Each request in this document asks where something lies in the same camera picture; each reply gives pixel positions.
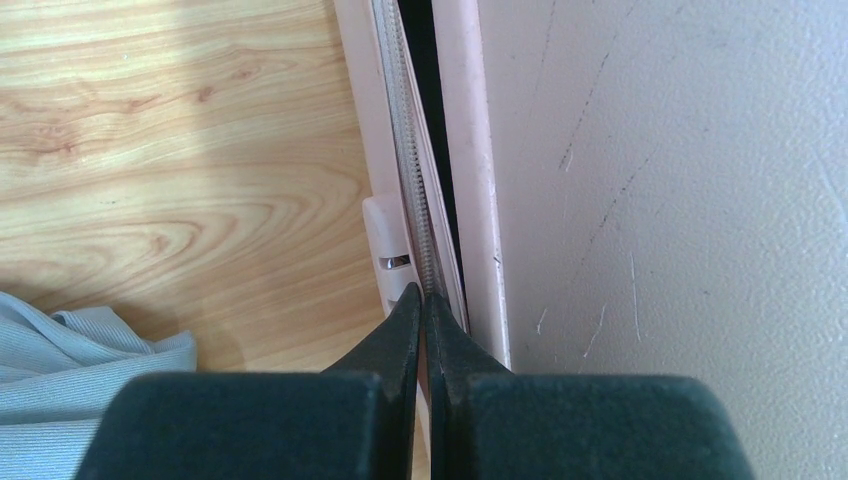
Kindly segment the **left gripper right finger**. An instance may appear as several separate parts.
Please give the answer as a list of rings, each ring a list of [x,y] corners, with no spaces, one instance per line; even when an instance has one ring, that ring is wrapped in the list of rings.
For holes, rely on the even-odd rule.
[[[515,374],[423,306],[436,479],[750,479],[725,409],[679,376]]]

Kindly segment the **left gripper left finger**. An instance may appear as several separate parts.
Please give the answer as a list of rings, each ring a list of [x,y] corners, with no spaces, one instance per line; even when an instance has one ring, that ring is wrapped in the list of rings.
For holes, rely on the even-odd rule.
[[[80,479],[407,479],[422,297],[318,373],[158,373],[107,408]]]

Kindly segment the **pink suitcase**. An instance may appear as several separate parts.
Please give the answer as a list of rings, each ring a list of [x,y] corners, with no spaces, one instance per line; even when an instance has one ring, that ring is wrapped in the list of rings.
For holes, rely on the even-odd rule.
[[[845,2],[334,7],[385,308],[423,221],[513,371],[695,377],[757,478],[846,477]]]

